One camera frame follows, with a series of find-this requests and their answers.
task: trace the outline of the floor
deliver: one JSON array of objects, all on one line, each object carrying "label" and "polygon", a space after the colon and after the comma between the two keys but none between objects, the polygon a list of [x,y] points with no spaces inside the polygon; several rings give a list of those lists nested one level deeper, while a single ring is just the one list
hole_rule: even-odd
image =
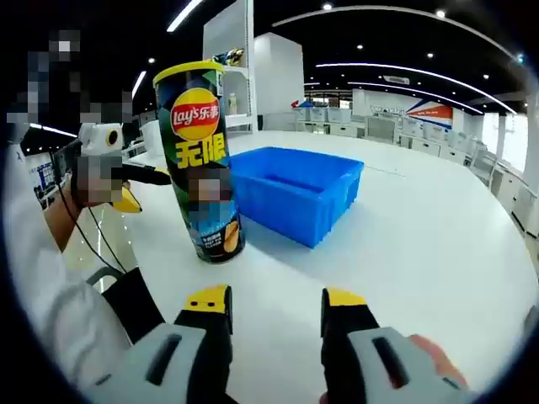
[{"label": "floor", "polygon": [[[114,210],[110,205],[104,204],[92,208],[93,215],[96,218],[98,225],[93,220],[88,209],[83,210],[83,213],[78,219],[78,224],[84,232],[84,236],[92,248],[101,255],[101,257],[110,264],[113,268],[122,271],[121,266],[129,271],[137,266],[135,254],[129,240],[129,232],[124,223],[126,214],[122,214]],[[99,234],[98,226],[101,227],[103,235]],[[116,258],[111,254],[110,249],[114,251]],[[66,250],[63,253],[64,262],[69,273],[72,276],[88,279],[98,269],[105,266],[99,258],[93,254],[88,248],[87,242],[81,236],[80,231],[75,229],[67,244]],[[114,283],[112,277],[105,277],[100,280],[94,287],[103,292],[111,284]]]}]

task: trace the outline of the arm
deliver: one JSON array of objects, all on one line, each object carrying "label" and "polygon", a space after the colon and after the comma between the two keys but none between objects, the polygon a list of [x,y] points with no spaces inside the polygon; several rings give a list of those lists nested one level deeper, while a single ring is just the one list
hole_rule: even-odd
[{"label": "arm", "polygon": [[[73,201],[71,195],[71,186],[69,183],[70,182],[67,181],[62,193],[66,198],[69,211],[71,212],[73,218],[77,220],[81,214],[81,211]],[[67,213],[66,206],[64,205],[64,201],[60,195],[59,198],[56,198],[51,207],[49,207],[49,209],[45,212],[45,220],[49,226],[49,229],[51,230],[52,236],[56,240],[58,248],[60,248],[60,251],[63,252],[66,249],[67,242],[69,242],[69,237],[71,237],[71,234],[73,233],[75,223],[73,222],[69,213]]]}]

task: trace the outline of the white table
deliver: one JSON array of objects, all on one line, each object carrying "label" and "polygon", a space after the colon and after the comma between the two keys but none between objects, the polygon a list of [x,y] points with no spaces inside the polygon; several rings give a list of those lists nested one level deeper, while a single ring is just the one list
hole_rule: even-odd
[{"label": "white table", "polygon": [[[136,259],[165,320],[190,293],[233,290],[234,360],[228,391],[242,403],[313,404],[320,364],[322,288],[363,295],[382,326],[439,343],[475,390],[520,342],[537,278],[515,225],[465,167],[372,141],[259,132],[231,154],[283,146],[360,159],[360,192],[311,250],[244,220],[247,244],[229,263],[197,258],[172,187],[133,183],[143,212],[125,215]],[[164,167],[162,157],[139,162]]]}]

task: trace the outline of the black cable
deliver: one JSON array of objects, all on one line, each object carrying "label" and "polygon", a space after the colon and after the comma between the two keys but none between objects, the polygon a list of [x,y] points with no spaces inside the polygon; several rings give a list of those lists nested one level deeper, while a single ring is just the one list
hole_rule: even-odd
[{"label": "black cable", "polygon": [[109,242],[107,242],[107,239],[104,237],[103,231],[101,230],[101,226],[99,225],[98,220],[95,218],[95,215],[93,214],[92,210],[91,210],[89,207],[88,207],[88,210],[90,211],[90,215],[92,215],[92,217],[93,217],[93,221],[95,222],[95,225],[98,227],[99,233],[101,233],[101,237],[103,238],[104,243],[105,243],[105,244],[107,245],[107,247],[109,248],[110,253],[111,253],[112,256],[115,258],[115,260],[116,260],[116,262],[118,263],[118,265],[120,265],[121,268],[124,270],[124,273],[127,274],[127,271],[125,270],[124,266],[121,264],[121,262],[120,262],[120,260],[118,259],[118,257],[116,257],[115,252],[112,251],[112,248],[110,248]]},{"label": "black cable", "polygon": [[[55,169],[55,172],[58,173],[58,172],[57,172],[57,165],[56,165],[56,163],[55,163],[55,161],[54,161],[54,158],[53,158],[53,156],[52,156],[52,153],[51,153],[50,151],[49,151],[49,155],[51,156],[51,163],[52,163],[52,166],[53,166],[53,168]],[[81,236],[83,237],[84,241],[85,241],[86,244],[88,245],[88,248],[89,248],[90,250],[92,250],[92,253],[94,253],[94,254],[97,256],[97,258],[99,258],[99,259],[101,260],[101,262],[104,263],[107,267],[110,267],[110,268],[112,268],[112,269],[116,269],[115,267],[113,267],[112,265],[110,265],[109,263],[107,263],[107,262],[103,259],[103,257],[101,257],[101,256],[98,254],[98,252],[95,251],[95,250],[93,249],[92,245],[90,244],[90,242],[88,241],[88,239],[87,239],[86,236],[84,235],[83,229],[81,229],[81,227],[78,225],[77,219],[75,219],[75,216],[73,216],[73,213],[71,213],[71,211],[69,210],[69,206],[67,206],[66,197],[64,196],[64,193],[63,193],[62,190],[61,190],[61,183],[60,183],[59,175],[55,175],[54,177],[55,177],[55,179],[56,179],[56,181],[55,181],[55,182],[56,182],[56,185],[58,185],[58,190],[60,191],[61,200],[63,201],[64,206],[66,207],[67,213],[69,214],[69,217],[71,217],[71,220],[73,221],[73,223],[74,223],[75,226],[77,227],[78,231],[81,233]]]}]

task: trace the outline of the yellow object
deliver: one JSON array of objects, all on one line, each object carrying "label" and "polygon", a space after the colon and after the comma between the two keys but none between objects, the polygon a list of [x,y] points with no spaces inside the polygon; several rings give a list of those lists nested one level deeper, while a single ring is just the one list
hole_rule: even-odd
[{"label": "yellow object", "polygon": [[367,304],[365,299],[346,290],[328,288],[328,295],[330,306],[360,306]]},{"label": "yellow object", "polygon": [[112,207],[124,213],[142,212],[141,204],[139,204],[135,196],[126,187],[122,187],[121,189],[121,201],[113,202]]},{"label": "yellow object", "polygon": [[194,293],[187,299],[184,310],[225,314],[227,308],[225,293],[227,288],[228,285],[219,284],[213,288]]},{"label": "yellow object", "polygon": [[158,82],[163,80],[165,77],[172,76],[176,73],[188,72],[189,70],[217,70],[222,72],[224,67],[220,63],[215,63],[214,61],[192,61],[191,63],[184,63],[182,65],[172,66],[168,69],[163,70],[158,73],[153,79],[153,86],[155,87]]}]

